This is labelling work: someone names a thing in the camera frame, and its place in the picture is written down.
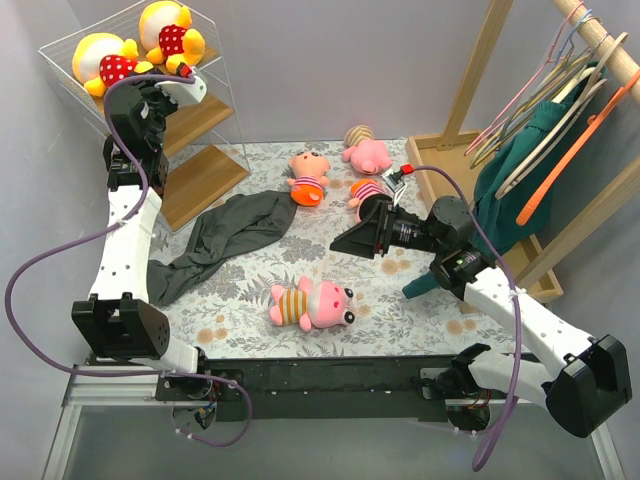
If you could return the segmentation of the orange bear plush polka shirt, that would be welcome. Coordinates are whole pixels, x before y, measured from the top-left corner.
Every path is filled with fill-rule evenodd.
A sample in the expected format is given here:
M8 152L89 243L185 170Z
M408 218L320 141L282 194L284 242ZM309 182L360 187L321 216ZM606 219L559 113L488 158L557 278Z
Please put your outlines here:
M112 85L130 74L154 69L153 64L138 57L135 40L123 40L112 33L92 33L77 44L72 71L91 96L101 98Z

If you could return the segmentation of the yellow bear plush polka shirt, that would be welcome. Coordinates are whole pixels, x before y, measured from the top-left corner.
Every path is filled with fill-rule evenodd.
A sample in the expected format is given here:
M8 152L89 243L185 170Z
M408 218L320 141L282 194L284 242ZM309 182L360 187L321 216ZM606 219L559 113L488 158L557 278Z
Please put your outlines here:
M146 60L170 73L181 64L196 66L206 50L204 37L192 27L191 10L175 1L148 4L139 18L139 37Z

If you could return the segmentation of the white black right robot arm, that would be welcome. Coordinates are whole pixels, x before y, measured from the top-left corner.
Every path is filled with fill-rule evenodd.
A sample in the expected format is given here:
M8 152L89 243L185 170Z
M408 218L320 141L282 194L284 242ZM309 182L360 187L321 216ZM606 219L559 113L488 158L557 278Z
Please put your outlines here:
M543 407L568 433L588 437L632 398L624 345L611 335L593 337L511 287L506 273L470 244L473 230L468 206L457 197L437 199L426 219L378 200L330 248L369 259L390 247L433 254L429 270L436 285L512 328L536 358L517 361L474 344L456 355L448 369L424 381L425 388L469 398L483 390L512 391Z

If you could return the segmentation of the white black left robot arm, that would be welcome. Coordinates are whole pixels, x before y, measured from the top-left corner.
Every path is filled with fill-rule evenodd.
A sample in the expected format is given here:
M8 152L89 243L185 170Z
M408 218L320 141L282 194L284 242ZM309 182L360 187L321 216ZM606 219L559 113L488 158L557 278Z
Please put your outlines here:
M110 135L103 154L108 165L109 222L96 279L87 299L74 302L71 317L93 353L127 360L169 374L193 400L213 386L198 366L196 348L172 337L168 320L149 302L147 269L153 227L162 198L167 159L166 118L178 108L156 75L128 77L103 100Z

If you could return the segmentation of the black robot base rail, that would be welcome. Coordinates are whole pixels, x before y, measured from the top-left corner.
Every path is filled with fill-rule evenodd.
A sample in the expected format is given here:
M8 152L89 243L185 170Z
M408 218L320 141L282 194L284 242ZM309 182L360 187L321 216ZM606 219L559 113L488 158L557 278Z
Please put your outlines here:
M471 357L456 356L340 357L200 361L198 373L237 382L249 394L254 419L418 418L442 420L445 401L468 400L482 388L471 380ZM596 380L577 358L558 377L533 380L542 388L542 407L567 432L579 438L605 420ZM244 420L241 392L214 381L214 393L198 379L157 381L157 402L217 402L221 422Z

